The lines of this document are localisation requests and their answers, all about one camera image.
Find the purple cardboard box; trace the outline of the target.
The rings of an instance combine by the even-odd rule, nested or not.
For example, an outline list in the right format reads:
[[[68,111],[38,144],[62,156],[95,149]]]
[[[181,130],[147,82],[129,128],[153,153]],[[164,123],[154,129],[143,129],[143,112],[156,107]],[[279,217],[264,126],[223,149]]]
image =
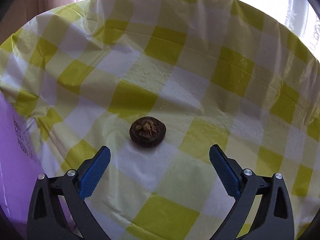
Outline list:
[[[1,96],[1,239],[27,239],[29,205],[43,173],[25,121]]]

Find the yellow white checkered tablecloth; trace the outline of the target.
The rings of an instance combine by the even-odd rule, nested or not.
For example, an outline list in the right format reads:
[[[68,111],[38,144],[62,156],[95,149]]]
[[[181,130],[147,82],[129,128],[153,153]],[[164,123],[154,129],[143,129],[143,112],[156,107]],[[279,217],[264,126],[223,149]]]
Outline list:
[[[1,92],[49,176],[110,148],[86,202],[112,239],[209,239],[234,203],[213,144],[258,175],[283,175],[295,236],[319,210],[319,61],[239,0],[50,10],[1,44]],[[156,147],[130,138],[144,116],[167,128]]]

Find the pink floral curtain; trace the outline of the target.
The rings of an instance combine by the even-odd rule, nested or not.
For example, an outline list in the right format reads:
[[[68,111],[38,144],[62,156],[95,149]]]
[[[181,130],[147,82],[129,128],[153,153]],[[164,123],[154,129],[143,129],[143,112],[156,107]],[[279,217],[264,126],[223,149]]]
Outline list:
[[[1,1],[1,42],[35,16],[80,0],[8,0]]]

